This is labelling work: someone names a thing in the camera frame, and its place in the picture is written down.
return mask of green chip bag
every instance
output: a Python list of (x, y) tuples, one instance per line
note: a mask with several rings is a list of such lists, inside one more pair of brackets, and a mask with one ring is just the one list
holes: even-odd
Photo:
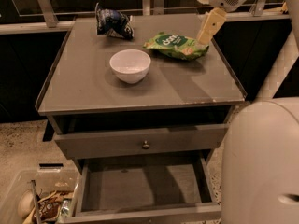
[(195, 39), (183, 35), (160, 32), (144, 45), (146, 49), (156, 49), (162, 54), (176, 59), (191, 61), (206, 55), (208, 46), (202, 46)]

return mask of drawer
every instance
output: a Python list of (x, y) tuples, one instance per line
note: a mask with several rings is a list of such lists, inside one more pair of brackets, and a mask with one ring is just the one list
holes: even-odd
[(227, 124), (70, 133), (54, 140), (68, 159), (142, 155), (217, 148)]
[(88, 159), (77, 208), (64, 223), (181, 223), (218, 219), (200, 151)]

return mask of drawer front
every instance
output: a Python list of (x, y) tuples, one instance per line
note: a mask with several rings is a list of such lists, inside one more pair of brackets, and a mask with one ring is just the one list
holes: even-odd
[(55, 135), (68, 159), (89, 159), (217, 148), (226, 124)]

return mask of gray tabletop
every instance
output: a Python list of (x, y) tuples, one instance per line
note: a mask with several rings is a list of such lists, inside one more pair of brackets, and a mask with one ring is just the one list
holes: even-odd
[[(191, 62), (143, 49), (159, 32), (196, 37), (197, 15), (135, 16), (132, 26), (135, 38), (127, 41), (97, 35), (95, 18), (76, 19), (38, 112), (82, 114), (244, 101), (213, 44), (205, 57)], [(140, 49), (151, 57), (149, 73), (134, 85), (118, 80), (109, 67), (112, 55), (124, 49)]]

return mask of snack bag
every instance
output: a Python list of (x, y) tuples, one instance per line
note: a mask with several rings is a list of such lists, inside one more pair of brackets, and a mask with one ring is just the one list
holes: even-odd
[(131, 40), (134, 37), (133, 28), (127, 15), (110, 9), (95, 7), (96, 28), (98, 35), (108, 35)]
[(202, 46), (195, 39), (183, 35), (160, 32), (143, 45), (146, 49), (156, 49), (162, 54), (176, 59), (191, 61), (206, 55), (208, 46)]

